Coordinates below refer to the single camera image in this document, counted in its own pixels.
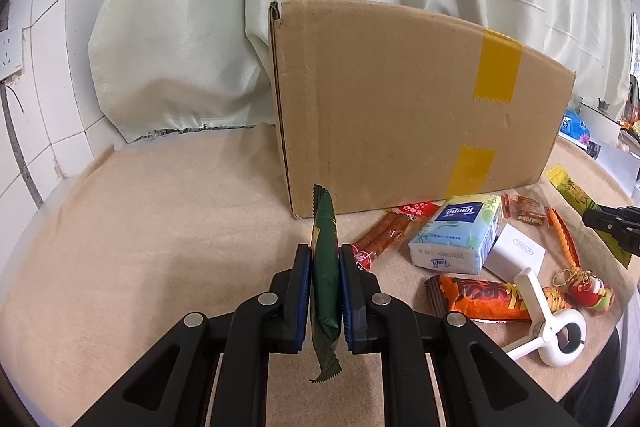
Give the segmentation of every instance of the red figurine keychain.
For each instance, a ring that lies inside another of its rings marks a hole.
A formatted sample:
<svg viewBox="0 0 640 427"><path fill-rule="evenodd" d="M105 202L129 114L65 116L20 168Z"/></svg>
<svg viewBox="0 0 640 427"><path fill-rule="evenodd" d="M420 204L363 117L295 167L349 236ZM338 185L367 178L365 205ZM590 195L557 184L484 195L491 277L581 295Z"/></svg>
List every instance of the red figurine keychain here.
<svg viewBox="0 0 640 427"><path fill-rule="evenodd" d="M558 234L562 253L569 263L569 268L565 268L555 275L552 280L553 285L559 287L568 284L568 293L579 306L590 309L596 315L606 313L615 299L613 288L605 284L602 279L598 279L591 270L583 270L580 267L574 240L562 217L552 208L549 209L548 216ZM563 281L559 280L561 275L564 275Z"/></svg>

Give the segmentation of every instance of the tempo tissue pack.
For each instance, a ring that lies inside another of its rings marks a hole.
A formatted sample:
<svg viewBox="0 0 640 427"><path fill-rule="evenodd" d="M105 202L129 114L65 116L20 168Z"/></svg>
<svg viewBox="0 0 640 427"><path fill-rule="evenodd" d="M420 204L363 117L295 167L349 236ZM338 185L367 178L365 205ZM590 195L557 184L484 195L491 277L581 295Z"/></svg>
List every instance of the tempo tissue pack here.
<svg viewBox="0 0 640 427"><path fill-rule="evenodd" d="M502 220L500 196L457 196L409 242L416 266L438 271L478 274Z"/></svg>

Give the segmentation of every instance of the white plastic clip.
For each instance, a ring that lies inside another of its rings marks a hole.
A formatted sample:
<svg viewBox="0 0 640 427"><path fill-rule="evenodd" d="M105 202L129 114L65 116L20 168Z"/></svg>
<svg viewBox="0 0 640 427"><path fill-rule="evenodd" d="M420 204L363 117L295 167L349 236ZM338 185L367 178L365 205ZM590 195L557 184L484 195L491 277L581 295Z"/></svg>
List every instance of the white plastic clip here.
<svg viewBox="0 0 640 427"><path fill-rule="evenodd" d="M584 349L587 324L578 310L560 310L551 313L540 282L530 268L514 278L514 283L531 317L529 334L503 349L517 360L536 349L546 365L560 367L572 363ZM565 329L566 341L561 344L558 334Z"/></svg>

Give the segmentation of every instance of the electrical outlet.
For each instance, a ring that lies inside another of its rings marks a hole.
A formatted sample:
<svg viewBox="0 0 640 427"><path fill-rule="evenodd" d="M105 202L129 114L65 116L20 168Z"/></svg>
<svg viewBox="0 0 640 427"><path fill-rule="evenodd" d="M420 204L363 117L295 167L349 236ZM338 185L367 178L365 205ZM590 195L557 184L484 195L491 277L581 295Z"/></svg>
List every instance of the electrical outlet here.
<svg viewBox="0 0 640 427"><path fill-rule="evenodd" d="M22 29L0 32L0 80L22 69Z"/></svg>

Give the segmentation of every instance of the orange snack wrapper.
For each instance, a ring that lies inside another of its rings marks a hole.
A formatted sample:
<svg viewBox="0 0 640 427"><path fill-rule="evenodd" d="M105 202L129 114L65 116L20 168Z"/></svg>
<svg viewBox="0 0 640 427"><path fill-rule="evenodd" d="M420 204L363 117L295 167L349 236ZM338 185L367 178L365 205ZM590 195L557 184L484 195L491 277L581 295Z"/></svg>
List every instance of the orange snack wrapper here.
<svg viewBox="0 0 640 427"><path fill-rule="evenodd" d="M444 316L460 312L470 319L485 321L528 321L529 312L513 283L460 279L434 275L425 282L433 312ZM543 287L551 312L572 308L565 294Z"/></svg>

